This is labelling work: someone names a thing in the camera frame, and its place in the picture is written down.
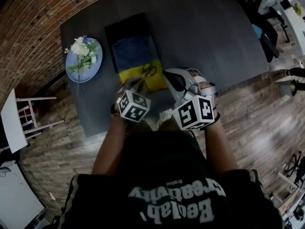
cable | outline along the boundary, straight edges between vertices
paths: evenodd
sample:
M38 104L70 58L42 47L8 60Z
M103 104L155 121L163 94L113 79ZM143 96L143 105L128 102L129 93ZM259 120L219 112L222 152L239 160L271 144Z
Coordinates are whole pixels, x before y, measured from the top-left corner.
M60 197L60 196L57 196L57 195L53 195L52 193L48 192L48 191L39 183L39 181L36 179L36 177L33 175L33 173L24 165L24 163L23 163L22 161L20 161L20 162L21 162L21 163L23 164L23 166L28 170L28 172L30 172L30 174L32 175L32 177L37 181L37 183L42 187L42 189L43 189L47 194L50 195L51 200L53 200L53 201L55 202L56 206L60 209L60 207L59 207L58 204L56 203L56 198L55 198L55 197L59 197L59 198L64 198L64 197Z

whiteboard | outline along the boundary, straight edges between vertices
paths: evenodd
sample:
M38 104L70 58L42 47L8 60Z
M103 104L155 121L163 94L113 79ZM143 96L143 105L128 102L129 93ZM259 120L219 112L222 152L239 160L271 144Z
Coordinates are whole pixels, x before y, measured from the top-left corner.
M1 167L10 165L6 162ZM8 229L24 229L43 209L17 164L0 177L0 220Z

flower bouquet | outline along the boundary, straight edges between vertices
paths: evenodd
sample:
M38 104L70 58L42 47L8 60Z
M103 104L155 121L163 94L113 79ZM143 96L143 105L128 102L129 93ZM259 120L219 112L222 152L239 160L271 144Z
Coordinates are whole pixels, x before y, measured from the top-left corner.
M69 74L74 72L77 73L78 85L80 83L81 73L90 70L90 66L96 63L96 57L98 54L96 49L96 46L98 45L97 41L85 44L84 38L86 37L87 36L81 36L75 38L75 43L71 45L70 49L65 49L65 53L72 52L77 55L77 63L75 65L67 66L67 69L69 70Z
M295 4L293 5L293 8L294 8L296 14L302 18L303 17L303 7L302 7L302 5L298 1L295 1Z

blue fabric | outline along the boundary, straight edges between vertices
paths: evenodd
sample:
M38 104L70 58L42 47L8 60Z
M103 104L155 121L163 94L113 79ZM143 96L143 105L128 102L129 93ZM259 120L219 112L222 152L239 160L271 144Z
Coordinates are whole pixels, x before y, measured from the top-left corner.
M119 72L151 63L153 60L147 36L118 40L112 51Z
M256 36L257 36L259 39L261 39L262 34L263 34L263 30L262 30L261 28L259 28L258 26L253 25L253 24L252 24L252 27L253 27L253 29L254 29L254 31L255 31Z

brick wall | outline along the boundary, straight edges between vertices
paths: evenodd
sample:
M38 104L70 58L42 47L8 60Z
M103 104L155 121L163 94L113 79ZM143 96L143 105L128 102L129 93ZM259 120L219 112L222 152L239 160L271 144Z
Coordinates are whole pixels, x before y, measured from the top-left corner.
M0 12L0 108L64 70L60 24L96 0L7 0Z

